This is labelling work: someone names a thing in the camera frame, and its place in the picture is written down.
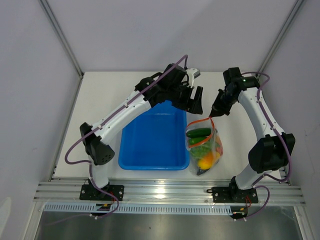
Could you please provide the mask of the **dark green cucumber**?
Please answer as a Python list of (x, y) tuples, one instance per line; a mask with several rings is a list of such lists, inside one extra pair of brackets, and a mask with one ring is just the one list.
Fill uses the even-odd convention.
[(211, 128), (210, 127), (202, 127), (202, 128), (196, 128), (196, 129), (192, 129), (189, 130), (188, 132), (186, 132), (186, 136), (188, 138), (200, 138), (200, 137), (208, 137), (210, 136), (212, 133)]

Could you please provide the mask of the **clear zip top bag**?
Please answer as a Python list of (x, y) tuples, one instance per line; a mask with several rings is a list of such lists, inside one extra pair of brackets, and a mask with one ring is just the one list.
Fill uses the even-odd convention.
[(193, 174), (209, 172), (223, 156), (223, 144), (211, 117), (190, 122), (185, 129), (186, 149)]

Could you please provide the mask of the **green grape bunch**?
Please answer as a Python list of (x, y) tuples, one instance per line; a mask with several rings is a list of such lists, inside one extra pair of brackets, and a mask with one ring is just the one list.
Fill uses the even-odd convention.
[(190, 154), (195, 159), (201, 159), (205, 157), (208, 153), (212, 152), (210, 145), (199, 145), (190, 149)]

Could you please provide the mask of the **green chili pepper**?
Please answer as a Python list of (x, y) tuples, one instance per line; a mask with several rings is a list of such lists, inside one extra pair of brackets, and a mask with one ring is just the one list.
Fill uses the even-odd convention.
[(192, 137), (188, 140), (188, 146), (190, 148), (197, 147), (199, 144), (205, 143), (206, 139), (206, 136)]

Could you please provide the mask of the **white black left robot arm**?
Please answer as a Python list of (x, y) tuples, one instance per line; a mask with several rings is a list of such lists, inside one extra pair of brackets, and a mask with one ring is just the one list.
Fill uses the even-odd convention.
[(115, 156), (111, 140), (135, 118), (166, 101), (176, 109), (201, 115), (203, 87), (194, 87), (200, 74), (197, 68), (171, 63), (164, 72), (141, 79), (109, 115), (92, 125), (84, 122), (80, 126), (81, 140), (91, 159), (89, 179), (93, 186), (90, 192), (97, 200), (105, 199), (109, 193), (106, 164)]

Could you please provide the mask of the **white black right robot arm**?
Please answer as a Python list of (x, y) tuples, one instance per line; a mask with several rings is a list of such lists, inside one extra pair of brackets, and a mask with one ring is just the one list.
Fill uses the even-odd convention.
[(257, 142), (248, 153), (248, 165), (234, 176), (227, 187), (212, 187), (209, 191), (215, 203), (257, 203), (257, 184), (264, 177), (279, 183), (285, 178), (276, 178), (272, 172), (290, 167), (291, 154), (296, 143), (293, 134), (286, 133), (274, 119), (262, 93), (263, 83), (257, 72), (241, 73), (238, 67), (223, 72), (225, 86), (219, 89), (212, 104), (210, 117), (228, 116), (235, 103), (240, 103), (247, 113), (255, 131)]

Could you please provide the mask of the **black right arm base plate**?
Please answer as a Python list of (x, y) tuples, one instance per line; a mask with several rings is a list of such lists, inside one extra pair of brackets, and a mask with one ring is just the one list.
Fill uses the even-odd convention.
[(257, 191), (253, 188), (241, 190), (232, 189), (231, 187), (216, 186), (206, 190), (212, 195), (214, 203), (258, 203)]

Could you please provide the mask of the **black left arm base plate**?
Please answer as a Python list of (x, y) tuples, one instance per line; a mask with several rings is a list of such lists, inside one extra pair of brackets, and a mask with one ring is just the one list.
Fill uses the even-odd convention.
[[(125, 186), (124, 185), (107, 185), (102, 188), (104, 192), (115, 196), (119, 201), (123, 200)], [(82, 201), (115, 201), (115, 199), (99, 190), (92, 184), (84, 184), (81, 186), (79, 199)]]

